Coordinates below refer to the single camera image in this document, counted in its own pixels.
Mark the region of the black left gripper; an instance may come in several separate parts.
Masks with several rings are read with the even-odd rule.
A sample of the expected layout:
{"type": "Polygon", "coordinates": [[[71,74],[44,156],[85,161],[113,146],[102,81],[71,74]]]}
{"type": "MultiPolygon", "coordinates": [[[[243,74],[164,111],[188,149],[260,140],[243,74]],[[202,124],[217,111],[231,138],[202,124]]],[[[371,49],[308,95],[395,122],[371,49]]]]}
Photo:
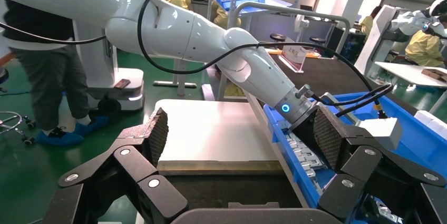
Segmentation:
{"type": "Polygon", "coordinates": [[[314,123],[315,123],[316,112],[317,111],[313,111],[301,124],[294,127],[292,129],[292,132],[316,156],[318,156],[319,158],[324,158],[323,152],[319,147],[314,134],[314,123]]]}

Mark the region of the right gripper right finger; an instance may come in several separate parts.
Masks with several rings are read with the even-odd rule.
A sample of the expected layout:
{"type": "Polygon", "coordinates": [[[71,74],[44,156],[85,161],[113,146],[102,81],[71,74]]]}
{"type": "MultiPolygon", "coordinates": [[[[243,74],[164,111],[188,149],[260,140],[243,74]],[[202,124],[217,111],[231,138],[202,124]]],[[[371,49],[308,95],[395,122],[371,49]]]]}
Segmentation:
{"type": "Polygon", "coordinates": [[[446,223],[446,179],[318,108],[314,134],[335,176],[317,208],[341,223],[446,223]]]}

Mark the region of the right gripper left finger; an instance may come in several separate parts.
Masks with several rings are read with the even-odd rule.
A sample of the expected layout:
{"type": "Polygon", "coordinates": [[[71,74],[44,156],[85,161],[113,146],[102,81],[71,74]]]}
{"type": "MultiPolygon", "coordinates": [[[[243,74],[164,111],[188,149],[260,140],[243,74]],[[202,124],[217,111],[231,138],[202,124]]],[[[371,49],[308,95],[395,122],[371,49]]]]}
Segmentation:
{"type": "Polygon", "coordinates": [[[122,130],[106,151],[60,177],[43,222],[97,223],[126,196],[146,222],[172,223],[188,202],[157,170],[168,132],[163,109],[122,130]]]}

